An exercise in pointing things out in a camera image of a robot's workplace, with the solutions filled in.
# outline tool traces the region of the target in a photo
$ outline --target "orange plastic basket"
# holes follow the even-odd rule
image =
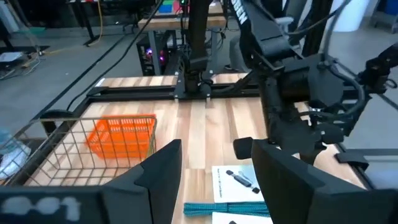
[[[154,152],[156,115],[103,116],[86,145],[98,157],[145,159]]]

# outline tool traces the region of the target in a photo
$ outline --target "teal rope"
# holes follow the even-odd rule
[[[213,212],[270,217],[264,202],[184,203],[184,215],[187,217],[206,216]]]

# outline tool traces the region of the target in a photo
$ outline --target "wooden table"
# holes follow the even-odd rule
[[[222,74],[214,77],[215,83],[232,83],[246,74]],[[123,86],[159,86],[174,85],[175,76],[164,77],[139,77],[139,78],[107,78],[101,80],[97,86],[123,87]],[[306,106],[297,103],[303,111]],[[210,223],[211,217],[185,218],[182,210],[184,202],[213,202],[213,187],[211,180],[211,167],[220,165],[251,164],[251,160],[239,161],[233,151],[233,140],[251,136],[253,138],[266,138],[264,118],[259,98],[228,98],[211,99],[205,101],[175,102],[170,101],[127,101],[110,103],[92,103],[83,113],[83,118],[100,117],[106,114],[141,114],[155,113],[157,115],[156,143],[160,149],[173,139],[181,139],[183,144],[183,171],[175,206],[173,223]],[[92,128],[92,124],[85,125],[85,129]],[[80,129],[75,125],[72,130]],[[70,144],[70,134],[63,140]],[[64,150],[62,144],[54,151]],[[68,146],[69,151],[79,150],[88,152],[84,144]],[[339,153],[334,145],[321,152],[315,166],[336,177],[344,179],[364,188],[353,169],[347,164],[339,164],[333,157]],[[49,155],[49,160],[54,160],[54,155]],[[79,169],[82,164],[79,158],[70,157],[73,167]],[[61,166],[68,168],[67,159],[60,161]],[[95,158],[95,163],[103,161]],[[46,173],[53,172],[54,168],[44,164]],[[46,175],[38,171],[33,178],[46,183]],[[77,180],[64,180],[53,183],[60,185],[96,185],[110,181],[110,178],[90,177]],[[37,185],[27,182],[26,185]]]
[[[209,7],[209,14],[213,13],[222,13],[223,8],[221,7],[221,3],[217,2],[214,6]],[[161,13],[161,15],[169,15],[171,13]],[[144,24],[147,22],[147,19],[141,19],[138,22],[139,28],[143,28]],[[188,27],[189,19],[184,19],[184,26]],[[207,18],[207,25],[206,27],[214,32],[211,32],[211,63],[210,63],[210,70],[215,70],[217,66],[217,43],[218,43],[218,32],[220,28],[223,28],[226,24],[226,19],[224,16],[209,16]],[[151,19],[148,25],[146,26],[145,30],[148,31],[149,36],[149,44],[152,49],[152,58],[154,58],[154,71],[155,75],[161,75],[160,69],[160,62],[159,62],[159,52],[161,50],[161,46],[156,45],[156,35],[155,32],[157,30],[173,30],[173,45],[176,47],[177,40],[176,40],[176,30],[181,29],[180,19],[177,18],[166,18],[166,19]]]

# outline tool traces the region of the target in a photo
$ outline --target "concrete floor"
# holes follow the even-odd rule
[[[40,34],[39,42],[42,45],[50,45],[48,50],[57,50],[81,45],[87,40],[84,31],[50,30],[49,34]],[[45,60],[37,69],[28,76],[0,81],[0,126],[17,131],[35,116],[44,106],[52,101],[67,85],[86,70],[101,54],[107,51],[122,35],[121,28],[106,32],[101,42],[90,48],[82,47],[74,50],[66,50],[59,54],[44,57]],[[222,71],[223,65],[229,63],[228,50],[229,39],[239,32],[227,32],[227,39],[219,52],[218,71]],[[94,69],[92,69],[80,82],[78,82],[63,98],[52,108],[66,109],[70,100],[84,88],[86,88],[100,73],[105,71],[123,54],[132,40],[133,35],[124,40]],[[385,30],[364,26],[356,32],[334,33],[331,41],[330,53],[354,72],[364,69],[366,60],[377,56],[382,50],[398,40],[398,34],[392,35]],[[12,40],[14,45],[28,45],[25,38]],[[137,77],[141,75],[141,68],[137,58],[135,44],[125,59],[105,77]],[[398,69],[393,70],[391,78],[398,81]],[[386,94],[398,103],[398,90],[388,90]],[[398,111],[391,108],[380,97],[368,104],[351,136],[345,139],[348,149],[361,148],[389,148],[398,150]],[[374,159],[368,169],[369,175],[379,172],[381,169],[392,167],[398,169],[398,157],[388,157],[385,161]]]

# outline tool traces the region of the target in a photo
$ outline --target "wire basket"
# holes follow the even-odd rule
[[[3,156],[0,184],[105,184],[155,153],[156,122],[153,114],[33,121],[7,143],[19,147]],[[57,128],[46,135],[49,123]]]

